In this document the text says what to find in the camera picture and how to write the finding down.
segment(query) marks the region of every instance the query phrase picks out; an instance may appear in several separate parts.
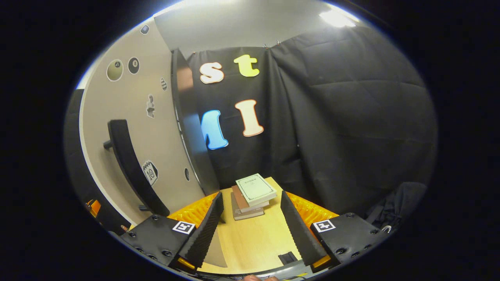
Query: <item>stack of books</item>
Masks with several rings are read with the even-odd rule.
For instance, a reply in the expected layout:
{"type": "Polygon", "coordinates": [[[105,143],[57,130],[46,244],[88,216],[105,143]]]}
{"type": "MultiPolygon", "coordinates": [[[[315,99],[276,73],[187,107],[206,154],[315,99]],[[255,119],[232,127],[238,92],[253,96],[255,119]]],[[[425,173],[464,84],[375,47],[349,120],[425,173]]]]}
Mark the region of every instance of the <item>stack of books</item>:
{"type": "Polygon", "coordinates": [[[264,215],[276,190],[258,173],[238,179],[232,187],[232,216],[236,221],[264,215]]]}

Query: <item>black curtain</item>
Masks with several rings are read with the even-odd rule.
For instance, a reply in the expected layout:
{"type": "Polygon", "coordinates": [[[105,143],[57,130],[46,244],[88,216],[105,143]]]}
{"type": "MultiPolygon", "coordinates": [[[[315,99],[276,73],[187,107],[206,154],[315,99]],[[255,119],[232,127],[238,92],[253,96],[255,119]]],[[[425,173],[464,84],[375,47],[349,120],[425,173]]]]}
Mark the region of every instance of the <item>black curtain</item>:
{"type": "Polygon", "coordinates": [[[209,150],[221,188],[260,173],[291,193],[343,214],[363,214],[402,182],[427,184],[437,121],[411,62],[378,31],[325,28],[265,47],[193,53],[199,116],[221,112],[229,145],[209,150]],[[234,59],[257,58],[244,77],[234,59]],[[204,84],[218,62],[223,81],[204,84]],[[254,99],[264,132],[245,137],[237,102],[254,99]]]}

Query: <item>brown book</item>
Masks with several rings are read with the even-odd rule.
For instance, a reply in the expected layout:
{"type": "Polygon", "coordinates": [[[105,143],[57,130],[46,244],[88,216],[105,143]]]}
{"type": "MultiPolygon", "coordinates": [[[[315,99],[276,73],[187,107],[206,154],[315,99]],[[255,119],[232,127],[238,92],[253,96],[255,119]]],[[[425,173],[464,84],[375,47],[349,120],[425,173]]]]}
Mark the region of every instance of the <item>brown book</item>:
{"type": "Polygon", "coordinates": [[[231,207],[232,207],[232,217],[234,218],[235,221],[264,215],[263,208],[257,208],[251,211],[241,212],[241,210],[238,208],[238,203],[236,202],[234,192],[231,192],[231,207]]]}
{"type": "Polygon", "coordinates": [[[260,204],[257,204],[255,206],[250,206],[243,196],[242,191],[237,185],[231,186],[232,188],[232,193],[234,193],[234,197],[236,198],[236,203],[238,204],[238,207],[242,213],[250,212],[252,210],[258,209],[258,208],[263,208],[267,205],[269,205],[269,201],[262,202],[260,204]]]}

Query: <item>hand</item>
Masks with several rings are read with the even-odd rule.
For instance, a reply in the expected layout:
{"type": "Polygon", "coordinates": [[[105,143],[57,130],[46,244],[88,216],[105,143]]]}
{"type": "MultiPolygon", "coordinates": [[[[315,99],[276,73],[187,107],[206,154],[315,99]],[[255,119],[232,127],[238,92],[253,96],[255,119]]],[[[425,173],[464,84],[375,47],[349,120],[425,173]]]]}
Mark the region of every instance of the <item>hand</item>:
{"type": "MultiPolygon", "coordinates": [[[[247,275],[243,278],[243,281],[262,281],[259,277],[255,275],[247,275]]],[[[267,278],[264,281],[279,281],[275,276],[267,278]]]]}

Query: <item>finger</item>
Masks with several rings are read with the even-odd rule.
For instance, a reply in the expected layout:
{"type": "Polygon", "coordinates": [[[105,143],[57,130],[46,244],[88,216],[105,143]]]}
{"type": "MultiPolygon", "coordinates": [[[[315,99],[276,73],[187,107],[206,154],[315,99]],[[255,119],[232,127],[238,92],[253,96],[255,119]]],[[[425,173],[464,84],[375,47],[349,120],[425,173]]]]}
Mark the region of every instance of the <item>finger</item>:
{"type": "Polygon", "coordinates": [[[262,281],[259,277],[255,275],[247,275],[243,278],[244,281],[262,281]]]}

